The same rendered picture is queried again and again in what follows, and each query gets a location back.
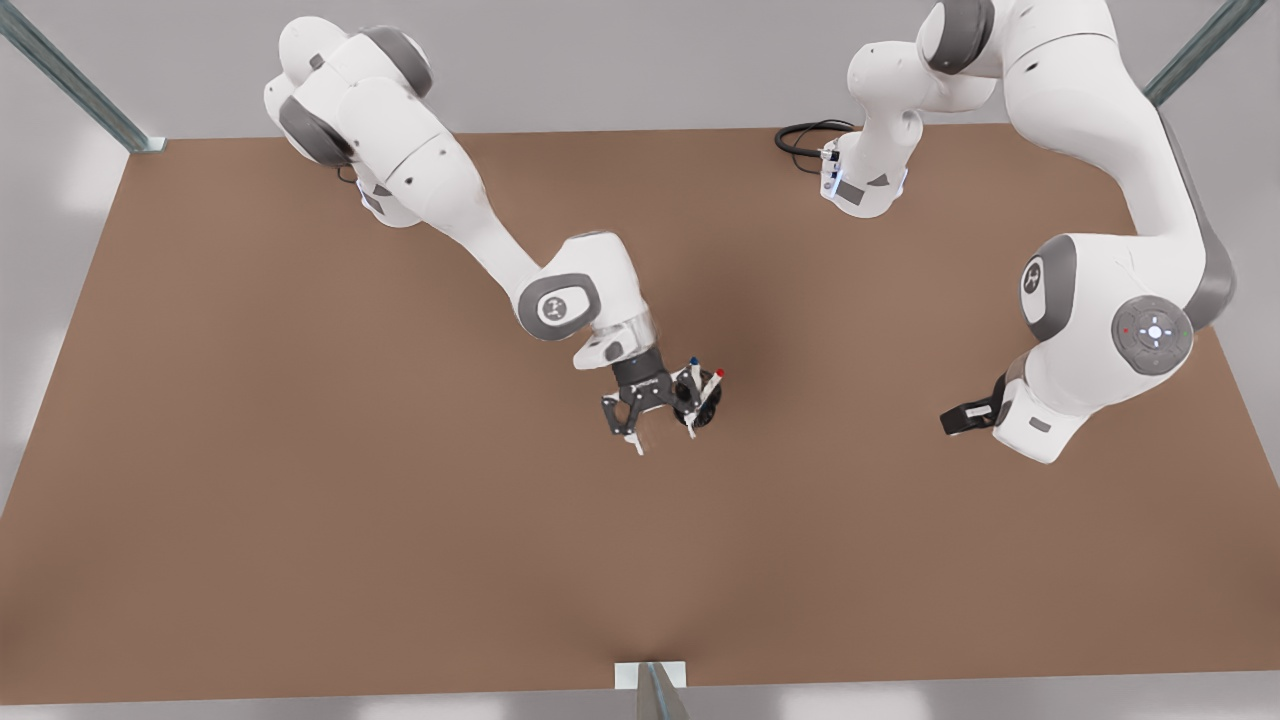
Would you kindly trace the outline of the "black pen holder cup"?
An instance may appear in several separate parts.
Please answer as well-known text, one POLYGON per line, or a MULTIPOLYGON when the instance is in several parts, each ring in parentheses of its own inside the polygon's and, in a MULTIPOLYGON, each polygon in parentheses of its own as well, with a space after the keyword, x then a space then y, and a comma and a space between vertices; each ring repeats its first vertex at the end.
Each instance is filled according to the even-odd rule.
POLYGON ((685 424, 686 416, 695 416, 698 419, 696 429, 703 428, 704 425, 712 421, 712 419, 716 415, 718 405, 713 407, 710 413, 699 411, 699 397, 695 397, 692 395, 692 387, 689 375, 689 365, 686 365, 686 368, 684 368, 675 377, 672 391, 675 392, 675 398, 676 398, 676 404, 672 407, 672 410, 675 414, 675 419, 677 421, 685 424))

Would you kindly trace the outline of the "silver frame post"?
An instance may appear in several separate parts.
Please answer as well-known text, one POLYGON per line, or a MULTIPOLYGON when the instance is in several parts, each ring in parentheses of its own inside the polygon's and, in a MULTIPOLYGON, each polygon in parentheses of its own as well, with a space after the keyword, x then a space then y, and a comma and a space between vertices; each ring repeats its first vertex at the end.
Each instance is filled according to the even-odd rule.
POLYGON ((1144 96, 1161 108, 1268 0, 1224 0, 1219 9, 1148 82, 1144 96))
POLYGON ((635 691, 635 720, 691 720, 680 696, 687 687, 685 661, 614 664, 614 688, 635 691))
POLYGON ((128 152, 166 147, 164 137, 146 135, 12 0, 0 0, 0 35, 128 152))

